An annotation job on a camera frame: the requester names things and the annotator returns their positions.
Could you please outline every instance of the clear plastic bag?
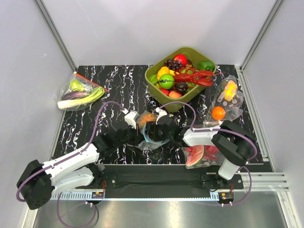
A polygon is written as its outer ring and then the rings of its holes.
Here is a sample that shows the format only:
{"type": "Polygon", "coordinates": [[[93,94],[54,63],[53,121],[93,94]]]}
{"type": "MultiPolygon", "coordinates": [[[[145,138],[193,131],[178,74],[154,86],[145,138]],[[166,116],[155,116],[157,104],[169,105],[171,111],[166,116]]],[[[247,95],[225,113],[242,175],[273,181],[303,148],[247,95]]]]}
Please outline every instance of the clear plastic bag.
{"type": "Polygon", "coordinates": [[[146,133],[146,123],[147,122],[155,122],[157,119],[157,116],[153,113],[149,113],[147,111],[144,111],[143,114],[137,119],[136,123],[139,126],[139,129],[141,130],[141,133],[144,136],[144,141],[142,141],[139,145],[138,148],[141,149],[142,151],[152,151],[160,146],[166,144],[169,140],[161,141],[161,142],[155,142],[152,139],[149,138],[149,136],[146,133]]]}
{"type": "Polygon", "coordinates": [[[107,91],[79,74],[73,74],[57,95],[59,109],[78,111],[87,108],[107,91]]]}
{"type": "Polygon", "coordinates": [[[204,121],[205,127],[220,125],[224,120],[233,121],[243,113],[240,107],[244,95],[237,86],[237,79],[232,75],[219,84],[204,121]]]}
{"type": "Polygon", "coordinates": [[[185,155],[186,168],[200,168],[221,165],[225,159],[216,146],[197,145],[182,148],[185,155]]]}

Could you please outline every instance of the red lobster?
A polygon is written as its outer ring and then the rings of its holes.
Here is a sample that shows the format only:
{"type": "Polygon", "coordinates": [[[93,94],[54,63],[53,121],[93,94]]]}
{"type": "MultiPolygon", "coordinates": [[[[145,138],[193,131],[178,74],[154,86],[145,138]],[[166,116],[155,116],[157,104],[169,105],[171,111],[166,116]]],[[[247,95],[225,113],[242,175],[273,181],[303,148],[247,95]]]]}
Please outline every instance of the red lobster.
{"type": "Polygon", "coordinates": [[[212,77],[214,75],[218,75],[219,73],[214,74],[212,71],[208,70],[197,71],[194,68],[181,68],[178,71],[174,71],[174,74],[175,75],[173,78],[175,82],[192,82],[201,86],[212,86],[212,78],[207,77],[212,77]]]}

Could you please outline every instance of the lobster claw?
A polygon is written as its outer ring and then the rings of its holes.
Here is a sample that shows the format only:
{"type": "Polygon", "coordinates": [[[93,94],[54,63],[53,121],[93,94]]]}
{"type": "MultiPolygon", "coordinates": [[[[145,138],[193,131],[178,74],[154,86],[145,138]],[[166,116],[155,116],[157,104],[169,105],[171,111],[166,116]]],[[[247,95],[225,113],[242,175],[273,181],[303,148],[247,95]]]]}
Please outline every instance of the lobster claw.
{"type": "Polygon", "coordinates": [[[201,79],[197,80],[195,82],[195,84],[201,85],[201,86],[212,86],[213,81],[212,81],[212,78],[201,78],[201,79]]]}

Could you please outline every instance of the black marble table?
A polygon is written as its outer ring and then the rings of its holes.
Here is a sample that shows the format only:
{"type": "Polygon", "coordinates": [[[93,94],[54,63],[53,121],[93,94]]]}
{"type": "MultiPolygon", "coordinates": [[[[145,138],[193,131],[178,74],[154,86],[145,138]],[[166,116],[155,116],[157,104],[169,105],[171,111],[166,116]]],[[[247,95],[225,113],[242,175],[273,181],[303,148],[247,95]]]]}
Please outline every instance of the black marble table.
{"type": "MultiPolygon", "coordinates": [[[[217,72],[223,72],[214,77],[214,85],[206,88],[189,103],[197,114],[195,124],[202,124],[213,99],[217,86],[223,78],[234,75],[238,77],[234,65],[218,65],[217,72]]],[[[56,144],[53,159],[72,152],[89,141],[98,109],[105,101],[117,101],[124,104],[128,110],[136,110],[142,114],[145,110],[156,113],[160,104],[151,97],[144,78],[148,65],[136,66],[80,66],[78,73],[89,80],[109,90],[100,100],[89,108],[78,112],[66,112],[60,135],[56,144]]],[[[235,120],[245,130],[255,136],[251,118],[246,105],[242,105],[242,115],[235,120]]],[[[180,125],[190,125],[193,113],[188,107],[173,113],[174,120],[180,125]]],[[[96,134],[102,133],[111,121],[122,120],[123,114],[118,106],[109,105],[99,119],[96,134]]],[[[106,156],[105,164],[184,164],[184,154],[180,148],[167,143],[154,151],[141,151],[134,147],[122,146],[106,156]]],[[[263,163],[259,151],[257,157],[250,163],[263,163]]]]}

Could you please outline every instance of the plastic container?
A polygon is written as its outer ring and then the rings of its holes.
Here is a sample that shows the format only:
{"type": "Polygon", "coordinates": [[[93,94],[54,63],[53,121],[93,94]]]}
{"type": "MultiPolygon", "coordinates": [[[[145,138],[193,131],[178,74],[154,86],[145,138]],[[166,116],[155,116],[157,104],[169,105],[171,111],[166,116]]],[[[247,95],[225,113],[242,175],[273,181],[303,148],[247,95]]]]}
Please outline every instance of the plastic container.
{"type": "MultiPolygon", "coordinates": [[[[214,61],[212,61],[211,59],[207,58],[206,56],[204,56],[203,54],[201,54],[197,50],[194,50],[193,48],[190,48],[190,47],[182,47],[182,48],[176,50],[175,52],[173,52],[172,54],[168,55],[167,57],[165,57],[161,61],[159,61],[157,64],[155,64],[151,68],[149,68],[146,71],[146,73],[145,73],[145,79],[146,79],[146,81],[148,83],[148,88],[149,88],[150,94],[162,105],[164,105],[166,103],[169,103],[169,102],[172,102],[172,101],[182,101],[182,102],[188,103],[192,98],[194,98],[204,88],[206,88],[205,86],[196,85],[193,89],[191,89],[184,96],[182,96],[180,98],[171,98],[171,97],[165,95],[161,90],[159,90],[148,79],[152,75],[157,74],[157,72],[160,70],[160,68],[162,66],[164,66],[164,61],[166,61],[169,58],[173,59],[178,54],[183,54],[188,60],[191,60],[191,62],[193,64],[193,68],[197,68],[197,66],[199,65],[200,61],[211,61],[216,66],[216,64],[214,63],[214,61]]],[[[183,106],[184,106],[183,104],[176,103],[176,104],[170,104],[170,105],[166,106],[165,108],[169,112],[177,112],[183,106]]]]}

